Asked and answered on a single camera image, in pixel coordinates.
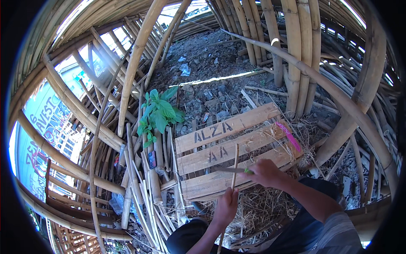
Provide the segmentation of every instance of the plastic bag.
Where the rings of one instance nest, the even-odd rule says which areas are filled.
[[[190,68],[187,63],[184,63],[179,67],[179,71],[182,71],[182,74],[180,76],[188,77],[188,76],[190,76],[190,72],[192,71],[192,68]]]
[[[124,196],[123,195],[112,192],[111,199],[108,201],[108,203],[113,208],[114,212],[117,215],[120,215],[123,213],[123,205],[124,205]],[[140,220],[138,219],[137,211],[135,209],[134,202],[132,200],[131,200],[131,206],[130,206],[130,213],[133,213],[137,222],[140,223]]]

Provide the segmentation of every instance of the leg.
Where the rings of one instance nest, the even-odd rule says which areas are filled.
[[[171,234],[166,241],[166,246],[171,254],[185,254],[204,235],[207,223],[200,219],[192,219]],[[217,254],[218,245],[214,244],[210,254]],[[222,247],[221,254],[234,254],[236,252]]]
[[[335,184],[320,179],[303,178],[300,183],[316,189],[334,200],[340,195]],[[323,230],[323,223],[314,219],[297,201],[300,212],[264,253],[290,254],[310,250]]]

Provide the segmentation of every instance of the knife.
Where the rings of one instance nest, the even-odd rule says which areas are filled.
[[[212,169],[214,169],[216,171],[254,174],[254,172],[249,170],[247,167],[245,169],[244,168],[231,168],[231,167],[216,167],[216,168],[212,168]]]

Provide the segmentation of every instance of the rocky ground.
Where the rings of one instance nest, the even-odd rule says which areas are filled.
[[[211,78],[228,77],[258,70],[250,65],[247,55],[237,55],[237,52],[241,49],[241,42],[209,46],[212,43],[229,39],[230,37],[227,34],[217,30],[215,32],[204,32],[193,35],[173,44],[170,48],[166,64],[163,68],[156,70],[156,73],[151,80],[149,90],[157,88],[158,91],[164,91],[173,85],[182,85],[183,83],[193,81],[205,81]],[[182,75],[182,71],[179,70],[182,64],[187,64],[187,69],[185,69],[190,71],[189,76]],[[211,124],[212,122],[221,121],[226,117],[249,111],[251,106],[241,94],[241,89],[243,89],[244,86],[286,92],[285,87],[278,89],[274,86],[273,74],[267,72],[250,77],[241,76],[211,82],[202,82],[196,85],[182,85],[180,87],[178,107],[180,110],[183,110],[186,115],[185,122],[176,125],[176,136],[178,137],[190,133],[192,131],[193,120],[196,120],[197,129],[199,129],[204,128],[207,124]],[[270,96],[266,93],[249,89],[245,89],[245,91],[258,104],[274,102],[282,111],[286,109],[286,97]],[[317,91],[322,95],[329,97],[329,95],[320,87],[317,88]],[[209,113],[209,118],[204,122],[204,116],[206,113]],[[327,135],[325,130],[317,126],[317,122],[319,120],[323,121],[330,127],[334,128],[339,118],[340,117],[334,113],[313,107],[309,116],[304,117],[302,120],[293,121],[292,127],[298,132],[303,133],[303,139],[307,139],[301,140],[302,143],[312,145]],[[323,169],[326,172],[328,172],[328,168],[331,168],[335,164],[343,150],[344,146],[325,164]],[[296,175],[296,170],[302,174],[304,173],[305,168],[295,166],[293,171],[289,173]],[[341,167],[338,168],[336,174],[331,179],[331,181],[340,189],[343,189],[343,176],[349,177],[352,181],[350,188],[351,191],[346,198],[346,208],[358,208],[358,173],[356,170],[354,151],[352,149],[349,150]],[[250,193],[255,194],[256,197],[254,197],[254,201],[252,200]],[[252,208],[250,208],[250,212],[248,212],[249,209],[241,211],[242,205],[240,203],[238,215],[233,222],[232,227],[229,229],[230,235],[232,235],[232,238],[234,239],[240,238],[241,227],[243,227],[243,235],[246,236],[252,232],[260,230],[263,226],[266,226],[270,220],[275,219],[277,216],[284,215],[293,219],[297,213],[297,207],[280,191],[252,187],[242,191],[241,195],[245,196],[245,199],[241,199],[244,200],[244,204],[248,204]],[[274,211],[272,212],[269,204],[258,200],[272,202],[272,208]],[[168,195],[168,203],[171,203],[171,193]],[[138,234],[140,236],[139,228],[135,229],[135,226],[136,224],[132,225],[133,234]],[[243,244],[259,242],[266,238],[268,233],[268,231],[265,231],[263,234],[257,236],[254,241],[251,239]],[[150,251],[141,246],[140,248],[146,253]]]

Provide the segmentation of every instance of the pink object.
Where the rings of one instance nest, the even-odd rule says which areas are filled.
[[[285,125],[281,124],[280,122],[275,122],[279,128],[281,128],[285,133],[288,138],[288,140],[293,144],[293,146],[296,148],[298,152],[300,152],[300,145],[296,141],[296,139],[293,137],[293,135],[290,133],[290,131],[286,128]]]

